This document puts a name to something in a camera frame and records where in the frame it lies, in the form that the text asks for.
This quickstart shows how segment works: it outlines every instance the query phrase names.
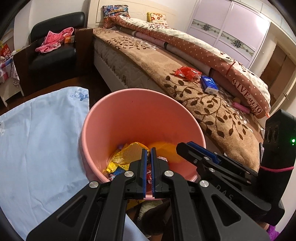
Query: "pillow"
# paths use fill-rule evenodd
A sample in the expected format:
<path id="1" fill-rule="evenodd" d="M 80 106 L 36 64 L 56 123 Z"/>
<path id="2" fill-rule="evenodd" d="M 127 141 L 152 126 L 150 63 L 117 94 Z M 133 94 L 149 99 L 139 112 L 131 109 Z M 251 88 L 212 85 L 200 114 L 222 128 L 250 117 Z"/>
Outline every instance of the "pillow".
<path id="1" fill-rule="evenodd" d="M 103 28 L 112 28 L 115 26 L 115 23 L 111 20 L 112 16 L 123 15 L 129 17 L 128 14 L 128 5 L 108 5 L 102 6 L 104 12 L 105 24 Z"/>
<path id="2" fill-rule="evenodd" d="M 148 12 L 147 19 L 149 23 L 156 23 L 167 26 L 166 16 L 162 13 Z"/>

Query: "small box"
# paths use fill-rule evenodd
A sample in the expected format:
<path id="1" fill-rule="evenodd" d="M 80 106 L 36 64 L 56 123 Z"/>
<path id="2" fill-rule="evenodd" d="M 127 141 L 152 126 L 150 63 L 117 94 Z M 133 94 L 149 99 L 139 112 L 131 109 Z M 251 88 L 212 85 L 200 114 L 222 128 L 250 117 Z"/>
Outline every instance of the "small box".
<path id="1" fill-rule="evenodd" d="M 65 44 L 74 43 L 75 35 L 65 37 Z"/>
<path id="2" fill-rule="evenodd" d="M 205 93 L 209 93 L 209 94 L 218 93 L 219 89 L 212 78 L 203 75 L 200 78 L 200 82 L 202 84 L 202 87 Z"/>

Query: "silver bolt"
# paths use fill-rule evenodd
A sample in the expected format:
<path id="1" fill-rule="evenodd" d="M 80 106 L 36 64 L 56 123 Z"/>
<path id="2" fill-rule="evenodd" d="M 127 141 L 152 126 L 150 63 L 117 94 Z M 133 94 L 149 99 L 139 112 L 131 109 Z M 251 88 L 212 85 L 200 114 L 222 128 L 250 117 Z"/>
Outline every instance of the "silver bolt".
<path id="1" fill-rule="evenodd" d="M 174 173 L 172 171 L 170 171 L 170 170 L 165 171 L 165 176 L 172 177 L 173 175 L 174 175 Z"/>
<path id="2" fill-rule="evenodd" d="M 200 181 L 200 185 L 204 188 L 207 188 L 209 186 L 209 182 L 206 180 L 202 180 L 202 181 Z"/>
<path id="3" fill-rule="evenodd" d="M 97 188 L 99 186 L 99 183 L 96 181 L 92 181 L 89 183 L 90 188 Z"/>
<path id="4" fill-rule="evenodd" d="M 132 172 L 132 171 L 126 171 L 126 172 L 124 173 L 124 175 L 125 175 L 126 177 L 132 177 L 132 176 L 133 176 L 133 172 Z"/>

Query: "pink cylinder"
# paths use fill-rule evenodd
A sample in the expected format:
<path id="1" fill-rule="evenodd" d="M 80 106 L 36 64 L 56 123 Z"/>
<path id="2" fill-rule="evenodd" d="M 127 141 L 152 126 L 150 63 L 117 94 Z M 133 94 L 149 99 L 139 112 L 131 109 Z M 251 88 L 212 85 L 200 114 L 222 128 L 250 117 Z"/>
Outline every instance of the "pink cylinder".
<path id="1" fill-rule="evenodd" d="M 101 182 L 109 181 L 102 171 L 119 145 L 194 141 L 206 146 L 199 124 L 183 105 L 159 92 L 136 88 L 116 91 L 99 100 L 84 121 L 81 141 L 85 158 Z M 185 179 L 196 180 L 196 167 L 186 160 L 169 165 Z M 153 199 L 151 193 L 146 199 Z"/>
<path id="2" fill-rule="evenodd" d="M 237 109 L 241 110 L 244 113 L 247 113 L 247 114 L 250 113 L 250 109 L 249 108 L 244 107 L 244 106 L 242 106 L 239 103 L 233 102 L 232 105 L 233 105 L 234 108 L 237 108 Z"/>

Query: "wooden floor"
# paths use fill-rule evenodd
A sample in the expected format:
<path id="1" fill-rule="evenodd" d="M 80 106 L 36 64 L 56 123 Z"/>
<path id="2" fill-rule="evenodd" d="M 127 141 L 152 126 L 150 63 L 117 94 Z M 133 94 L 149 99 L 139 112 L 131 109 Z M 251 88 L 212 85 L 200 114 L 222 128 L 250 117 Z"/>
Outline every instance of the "wooden floor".
<path id="1" fill-rule="evenodd" d="M 68 86 L 79 86 L 89 90 L 89 106 L 90 108 L 102 97 L 111 93 L 110 89 L 106 85 L 105 81 L 99 74 L 99 72 L 94 68 L 91 73 L 85 76 L 75 77 L 73 79 L 65 80 L 58 84 L 47 87 L 43 90 L 37 91 L 27 97 L 23 97 L 21 93 L 17 93 L 13 97 L 7 100 L 8 106 L 5 107 L 3 102 L 0 102 L 0 115 L 6 113 L 7 111 L 13 109 L 14 107 L 30 100 L 36 98 L 40 95 L 50 93 Z"/>

